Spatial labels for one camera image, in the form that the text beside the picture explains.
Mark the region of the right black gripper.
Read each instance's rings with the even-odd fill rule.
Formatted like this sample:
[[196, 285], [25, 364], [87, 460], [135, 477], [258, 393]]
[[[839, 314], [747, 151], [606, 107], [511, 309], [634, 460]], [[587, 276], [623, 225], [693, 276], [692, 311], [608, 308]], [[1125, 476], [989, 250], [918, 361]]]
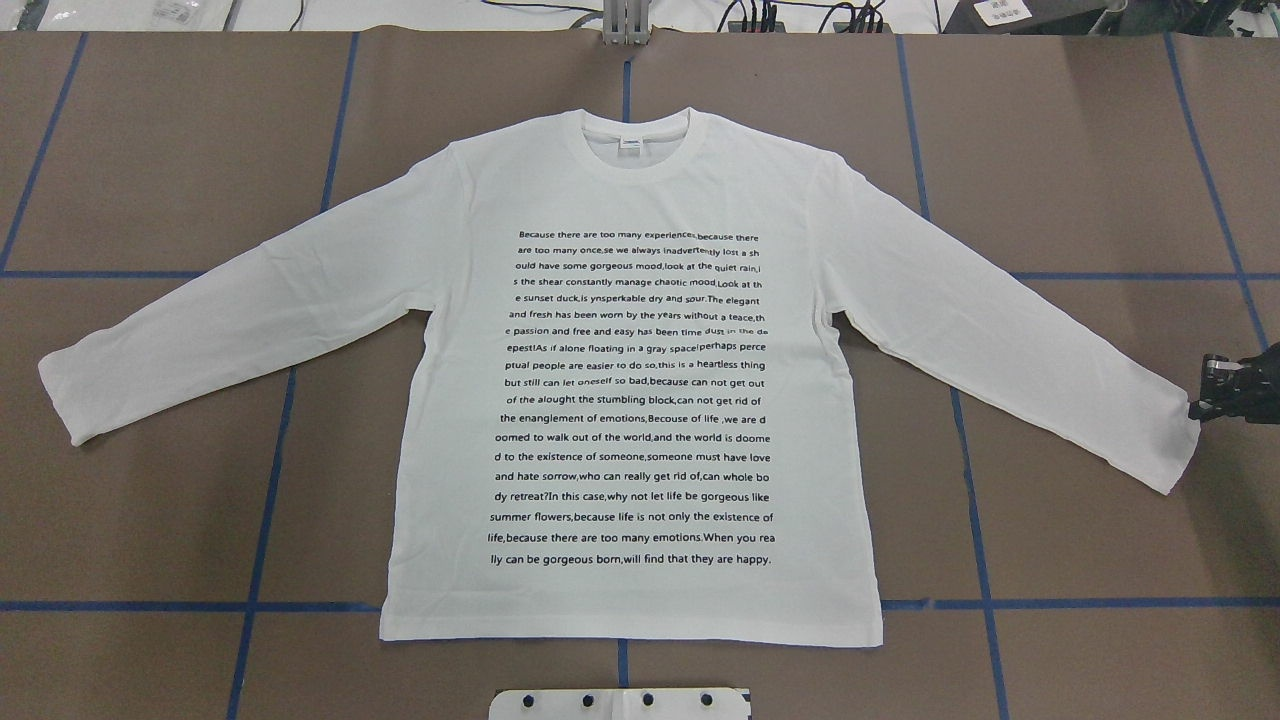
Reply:
[[1201, 400], [1188, 407], [1192, 420], [1243, 416], [1248, 423], [1279, 424], [1279, 343], [1239, 361], [1206, 354], [1199, 393]]

